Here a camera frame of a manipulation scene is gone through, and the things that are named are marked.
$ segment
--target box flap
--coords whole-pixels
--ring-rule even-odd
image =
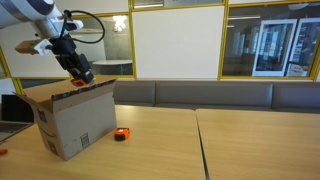
[[[102,95],[113,93],[114,85],[115,80],[111,80],[71,92],[53,95],[53,112],[62,111],[94,98],[100,98]]]
[[[87,91],[90,88],[95,88],[101,83],[115,81],[116,77],[107,75],[96,75],[94,83],[87,86],[75,87],[71,84],[69,80],[60,81],[56,83],[35,86],[31,88],[24,89],[25,94],[33,99],[35,102],[40,103],[42,106],[46,107],[47,110],[52,111],[51,100],[59,99],[67,94],[75,94],[81,91]]]

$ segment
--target wooden table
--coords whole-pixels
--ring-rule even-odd
[[[64,161],[45,149],[37,125],[11,137],[0,148],[0,179],[204,179],[196,114],[191,110],[116,106],[118,127]]]
[[[211,179],[320,179],[319,114],[196,112]]]

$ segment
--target ceiling light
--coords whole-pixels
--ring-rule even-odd
[[[228,20],[239,20],[239,19],[259,19],[260,15],[244,15],[244,16],[229,16]]]
[[[127,19],[127,16],[113,16],[113,20],[116,22],[114,24],[114,31],[122,31],[123,28],[126,28],[124,21]]]
[[[134,8],[151,8],[151,7],[163,7],[163,4],[150,4],[150,5],[137,5]]]

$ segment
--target glass wall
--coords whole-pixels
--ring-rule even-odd
[[[222,3],[223,0],[134,0],[134,9]]]
[[[71,33],[73,38],[95,41],[102,36],[101,25],[93,18],[79,18],[83,29]],[[94,74],[133,75],[130,25],[127,15],[99,17],[105,36],[95,44],[75,42],[77,52],[86,55]]]
[[[308,77],[320,3],[231,7],[222,76]]]
[[[41,86],[45,84],[51,84],[64,79],[20,79],[20,83],[23,89],[30,88],[34,86]]]
[[[16,92],[14,84],[11,78],[0,78],[0,105],[1,105],[1,96],[2,94],[13,94]]]

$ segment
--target white wall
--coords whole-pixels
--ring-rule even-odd
[[[16,92],[16,90],[14,88],[11,78],[0,79],[0,104],[2,94],[13,94],[13,92]]]
[[[47,56],[20,54],[15,47],[22,41],[37,39],[29,23],[0,29],[0,45],[12,77],[68,77],[52,53]]]
[[[128,12],[128,0],[55,0],[60,11],[84,10],[90,13]]]
[[[224,7],[133,13],[138,79],[217,79]]]

